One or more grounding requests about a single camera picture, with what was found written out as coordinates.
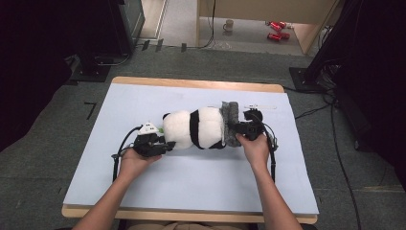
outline forearm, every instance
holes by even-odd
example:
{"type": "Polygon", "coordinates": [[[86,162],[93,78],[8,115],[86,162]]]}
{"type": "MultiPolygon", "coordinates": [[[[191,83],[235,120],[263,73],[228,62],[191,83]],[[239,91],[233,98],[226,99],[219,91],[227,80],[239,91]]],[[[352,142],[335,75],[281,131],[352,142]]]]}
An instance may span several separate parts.
{"type": "Polygon", "coordinates": [[[118,177],[74,229],[110,229],[130,183],[130,180],[118,177]]]}
{"type": "Polygon", "coordinates": [[[266,167],[253,167],[266,229],[302,229],[266,167]]]}

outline white fur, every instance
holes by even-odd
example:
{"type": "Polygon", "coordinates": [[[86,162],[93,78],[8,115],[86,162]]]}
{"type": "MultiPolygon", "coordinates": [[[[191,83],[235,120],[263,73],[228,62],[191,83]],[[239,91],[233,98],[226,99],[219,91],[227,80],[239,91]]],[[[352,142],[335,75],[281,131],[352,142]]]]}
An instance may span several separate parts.
{"type": "Polygon", "coordinates": [[[220,109],[215,107],[199,108],[199,145],[207,149],[222,141],[224,145],[224,123],[220,109]]]}
{"type": "Polygon", "coordinates": [[[166,142],[176,142],[174,150],[185,150],[193,145],[190,131],[191,113],[185,110],[170,113],[164,119],[166,142]]]}

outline wooden table edge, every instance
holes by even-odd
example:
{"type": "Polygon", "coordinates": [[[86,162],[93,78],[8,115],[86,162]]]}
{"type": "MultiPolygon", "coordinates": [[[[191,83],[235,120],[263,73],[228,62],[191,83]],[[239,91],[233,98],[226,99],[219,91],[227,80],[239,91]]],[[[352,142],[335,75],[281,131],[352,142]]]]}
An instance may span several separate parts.
{"type": "MultiPolygon", "coordinates": [[[[82,218],[89,211],[90,206],[63,204],[62,215],[66,218],[82,218]]],[[[170,220],[170,221],[211,221],[211,222],[253,222],[264,223],[262,214],[242,213],[207,213],[197,211],[143,211],[137,209],[119,209],[116,219],[170,220]]],[[[317,215],[296,215],[300,223],[313,224],[317,215]]]]}
{"type": "Polygon", "coordinates": [[[120,84],[140,84],[167,87],[187,87],[187,88],[209,88],[238,91],[254,91],[268,93],[284,93],[283,87],[279,84],[248,83],[216,80],[179,80],[179,79],[156,79],[142,77],[121,77],[118,76],[111,81],[120,84]]]}

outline gray cloth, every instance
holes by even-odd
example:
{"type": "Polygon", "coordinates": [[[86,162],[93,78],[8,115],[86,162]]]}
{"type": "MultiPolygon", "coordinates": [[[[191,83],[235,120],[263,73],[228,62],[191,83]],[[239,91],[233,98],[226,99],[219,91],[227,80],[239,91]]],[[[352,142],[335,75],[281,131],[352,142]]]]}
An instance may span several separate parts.
{"type": "Polygon", "coordinates": [[[240,147],[241,144],[236,138],[236,131],[229,126],[239,123],[238,120],[238,103],[225,103],[220,108],[224,121],[224,142],[229,147],[240,147]]]}

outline person's right hand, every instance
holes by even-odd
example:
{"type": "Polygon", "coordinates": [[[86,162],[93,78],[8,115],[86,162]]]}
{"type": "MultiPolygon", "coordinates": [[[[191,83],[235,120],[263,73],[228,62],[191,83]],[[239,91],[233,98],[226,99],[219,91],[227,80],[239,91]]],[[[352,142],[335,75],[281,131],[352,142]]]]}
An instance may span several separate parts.
{"type": "Polygon", "coordinates": [[[245,156],[247,157],[248,162],[250,162],[251,168],[266,169],[269,158],[269,148],[266,142],[266,136],[262,134],[256,140],[250,141],[238,133],[236,138],[244,147],[245,156]]]}

